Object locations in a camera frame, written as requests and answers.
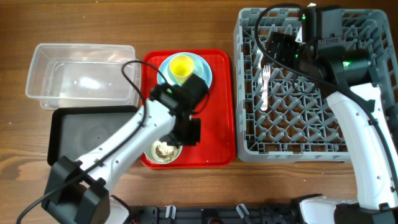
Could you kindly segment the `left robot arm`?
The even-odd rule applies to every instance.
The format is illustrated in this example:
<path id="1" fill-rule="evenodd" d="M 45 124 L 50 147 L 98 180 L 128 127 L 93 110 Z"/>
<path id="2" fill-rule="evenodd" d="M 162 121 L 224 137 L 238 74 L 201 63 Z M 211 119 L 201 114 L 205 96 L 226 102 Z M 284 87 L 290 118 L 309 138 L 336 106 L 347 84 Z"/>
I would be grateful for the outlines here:
<path id="1" fill-rule="evenodd" d="M 76 161 L 52 166 L 41 207 L 59 223 L 126 223 L 130 211 L 110 196 L 120 177 L 153 143 L 194 146 L 200 141 L 195 107 L 206 85 L 156 85 L 134 116 L 110 138 Z"/>

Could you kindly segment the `white plastic spoon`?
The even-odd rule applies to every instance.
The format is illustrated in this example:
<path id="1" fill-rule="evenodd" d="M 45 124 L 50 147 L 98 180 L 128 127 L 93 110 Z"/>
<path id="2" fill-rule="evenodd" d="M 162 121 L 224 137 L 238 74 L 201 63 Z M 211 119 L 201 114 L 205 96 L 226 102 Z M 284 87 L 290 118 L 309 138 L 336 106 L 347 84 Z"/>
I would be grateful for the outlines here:
<path id="1" fill-rule="evenodd" d="M 256 64 L 255 77 L 257 78 L 258 85 L 263 85 L 263 79 L 262 79 L 263 67 L 261 65 L 263 56 L 264 56 L 263 53 L 259 49 L 257 49 L 254 63 Z"/>

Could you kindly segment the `green bowl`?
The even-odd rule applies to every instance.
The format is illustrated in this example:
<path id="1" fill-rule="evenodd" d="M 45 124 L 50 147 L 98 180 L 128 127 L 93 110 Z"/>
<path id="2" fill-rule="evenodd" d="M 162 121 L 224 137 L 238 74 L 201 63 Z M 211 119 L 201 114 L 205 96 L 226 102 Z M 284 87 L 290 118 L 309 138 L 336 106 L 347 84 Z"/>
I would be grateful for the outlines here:
<path id="1" fill-rule="evenodd" d="M 181 154 L 183 146 L 169 146 L 166 142 L 155 141 L 144 154 L 154 164 L 169 164 Z"/>

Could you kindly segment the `white plastic fork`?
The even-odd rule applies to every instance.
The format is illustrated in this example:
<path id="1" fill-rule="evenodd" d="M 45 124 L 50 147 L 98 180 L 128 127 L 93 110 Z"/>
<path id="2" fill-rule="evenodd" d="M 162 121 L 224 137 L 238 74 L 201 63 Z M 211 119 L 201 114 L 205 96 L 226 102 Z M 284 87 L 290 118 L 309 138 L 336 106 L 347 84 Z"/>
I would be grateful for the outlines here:
<path id="1" fill-rule="evenodd" d="M 262 105 L 260 107 L 261 111 L 266 111 L 268 109 L 268 83 L 271 77 L 271 66 L 266 64 L 262 71 Z"/>

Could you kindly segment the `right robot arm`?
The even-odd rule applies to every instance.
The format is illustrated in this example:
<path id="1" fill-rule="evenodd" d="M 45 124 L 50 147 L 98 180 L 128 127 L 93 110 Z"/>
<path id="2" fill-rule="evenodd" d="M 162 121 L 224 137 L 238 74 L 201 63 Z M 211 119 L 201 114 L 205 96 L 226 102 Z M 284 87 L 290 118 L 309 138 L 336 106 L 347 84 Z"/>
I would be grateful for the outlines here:
<path id="1" fill-rule="evenodd" d="M 343 133 L 357 185 L 355 202 L 322 195 L 298 203 L 304 223 L 396 223 L 397 151 L 382 108 L 377 71 L 364 49 L 341 35 L 310 39 L 273 32 L 261 45 L 275 64 L 315 82 Z"/>

